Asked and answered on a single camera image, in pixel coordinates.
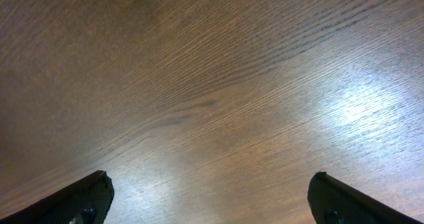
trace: wood grain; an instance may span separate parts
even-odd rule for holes
[[[107,223],[424,221],[424,0],[0,0],[0,218],[106,170]]]

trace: dark wood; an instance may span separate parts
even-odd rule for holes
[[[317,171],[424,221],[424,0],[0,0],[0,218],[312,223]]]

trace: brown wooden tabletop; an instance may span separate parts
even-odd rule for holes
[[[315,172],[424,221],[424,0],[0,0],[0,218],[314,223]]]

